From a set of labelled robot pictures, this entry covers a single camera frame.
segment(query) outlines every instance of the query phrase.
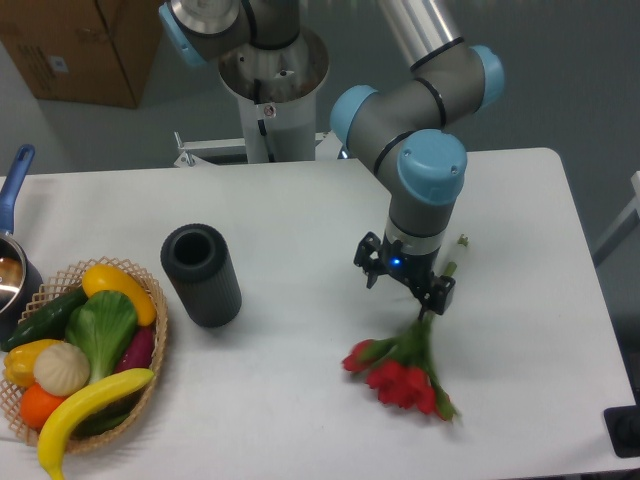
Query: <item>cardboard box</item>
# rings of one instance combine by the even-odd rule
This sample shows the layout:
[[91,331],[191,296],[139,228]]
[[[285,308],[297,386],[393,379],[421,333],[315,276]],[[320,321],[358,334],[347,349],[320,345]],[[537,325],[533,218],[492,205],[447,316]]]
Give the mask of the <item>cardboard box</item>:
[[162,35],[161,4],[0,0],[0,40],[36,98],[135,108]]

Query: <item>wicker basket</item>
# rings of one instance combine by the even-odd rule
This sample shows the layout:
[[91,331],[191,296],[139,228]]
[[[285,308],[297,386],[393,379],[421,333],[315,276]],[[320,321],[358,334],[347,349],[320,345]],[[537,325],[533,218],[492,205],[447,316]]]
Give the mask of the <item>wicker basket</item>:
[[[167,341],[167,302],[158,281],[155,280],[144,268],[141,268],[135,263],[132,263],[129,260],[118,260],[115,258],[103,257],[100,260],[79,262],[77,265],[70,265],[65,271],[59,271],[55,277],[50,277],[49,282],[41,285],[39,292],[33,295],[32,301],[27,305],[20,322],[29,318],[29,316],[31,316],[38,308],[50,302],[61,293],[80,287],[84,272],[89,267],[98,263],[113,265],[127,272],[152,297],[157,310],[157,318],[153,323],[155,326],[156,345],[153,351],[153,360],[149,368],[153,370],[156,375],[145,387],[140,400],[136,403],[131,414],[124,422],[116,428],[104,432],[101,435],[83,439],[72,438],[67,445],[67,453],[88,452],[105,445],[118,437],[136,421],[142,410],[147,405],[147,402],[155,389]],[[38,443],[38,432],[25,425],[20,417],[20,399],[23,392],[23,388],[13,385],[4,379],[0,379],[0,408],[4,410],[4,416],[9,420],[9,428],[13,430],[18,439],[22,440],[24,443],[30,446],[36,446]]]

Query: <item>blue pan handle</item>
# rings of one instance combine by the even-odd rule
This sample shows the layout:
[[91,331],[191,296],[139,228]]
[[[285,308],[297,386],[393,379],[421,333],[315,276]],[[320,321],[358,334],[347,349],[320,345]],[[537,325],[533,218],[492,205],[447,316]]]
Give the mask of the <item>blue pan handle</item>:
[[27,176],[31,160],[36,154],[32,145],[23,145],[18,149],[16,158],[11,164],[7,179],[0,190],[0,231],[13,233],[13,209],[16,205],[18,192],[22,187],[24,177]]

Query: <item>black cylinder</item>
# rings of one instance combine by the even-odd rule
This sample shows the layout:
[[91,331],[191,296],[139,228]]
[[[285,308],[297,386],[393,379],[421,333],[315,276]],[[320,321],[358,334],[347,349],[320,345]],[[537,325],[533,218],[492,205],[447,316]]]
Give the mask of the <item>black cylinder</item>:
[[178,228],[164,241],[160,260],[189,317],[201,327],[225,325],[240,311],[240,286],[216,229],[202,224]]

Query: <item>orange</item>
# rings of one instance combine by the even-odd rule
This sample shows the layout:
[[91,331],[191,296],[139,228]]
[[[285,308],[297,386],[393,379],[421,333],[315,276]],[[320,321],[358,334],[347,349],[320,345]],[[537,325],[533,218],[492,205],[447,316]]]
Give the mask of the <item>orange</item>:
[[66,397],[51,395],[40,385],[34,383],[22,394],[20,416],[29,427],[40,429],[44,426],[49,415],[65,400]]

